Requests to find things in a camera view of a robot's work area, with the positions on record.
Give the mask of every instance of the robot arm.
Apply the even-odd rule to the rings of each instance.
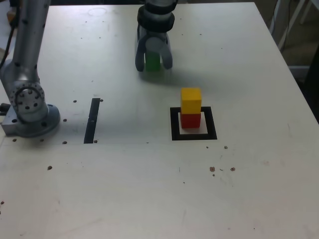
[[[45,103],[37,72],[49,6],[50,0],[23,2],[13,59],[7,60],[0,71],[11,103],[2,122],[6,135],[41,135],[56,127],[60,121],[58,109]]]
[[[138,71],[158,71],[160,57],[163,66],[170,69],[173,58],[167,32],[173,28],[177,0],[146,0],[138,13],[137,51],[135,66]]]

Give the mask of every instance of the white chair leg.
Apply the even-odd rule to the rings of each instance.
[[[280,4],[281,4],[281,0],[278,0],[278,2],[276,4],[276,7],[275,7],[274,15],[272,17],[271,24],[270,24],[270,27],[269,27],[270,34],[274,33],[275,23],[276,23],[276,19],[277,19],[277,15],[278,15],[278,10],[279,10]]]
[[[303,14],[303,16],[302,16],[302,18],[300,20],[300,24],[303,24],[305,22],[305,19],[306,19],[307,15],[308,15],[308,12],[309,12],[310,7],[311,7],[312,4],[313,3],[311,2],[311,0],[309,0],[308,4],[306,6],[306,9],[304,11],[304,14]]]
[[[284,32],[284,34],[283,34],[283,36],[282,36],[282,38],[281,38],[281,40],[280,40],[280,42],[279,42],[279,44],[278,44],[279,50],[281,50],[281,49],[283,48],[284,43],[285,43],[286,35],[288,36],[288,34],[289,34],[289,32],[290,32],[292,26],[294,25],[294,23],[295,23],[295,21],[296,21],[296,19],[297,19],[297,16],[298,16],[298,14],[299,14],[301,8],[302,8],[303,5],[304,5],[304,3],[305,3],[305,0],[300,0],[300,1],[299,1],[298,5],[297,5],[297,7],[296,7],[296,10],[295,10],[293,16],[291,17],[290,22],[289,22],[289,29],[286,28],[286,30],[285,30],[285,32]]]

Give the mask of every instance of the table surface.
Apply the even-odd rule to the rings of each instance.
[[[135,69],[138,7],[50,7],[38,72],[67,122],[0,131],[1,238],[319,238],[319,127],[255,4],[178,5],[157,74]],[[171,140],[181,87],[202,89],[217,140]]]

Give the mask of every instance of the black tape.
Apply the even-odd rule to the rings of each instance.
[[[96,122],[98,120],[100,106],[100,98],[92,98],[88,123],[86,124],[86,131],[84,136],[84,143],[93,143]]]

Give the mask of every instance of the black square marker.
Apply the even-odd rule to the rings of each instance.
[[[209,106],[201,108],[201,112],[204,112],[207,133],[198,134],[180,134],[178,113],[180,113],[180,107],[170,108],[170,126],[171,126],[171,139],[172,140],[212,140],[217,139],[213,114]]]

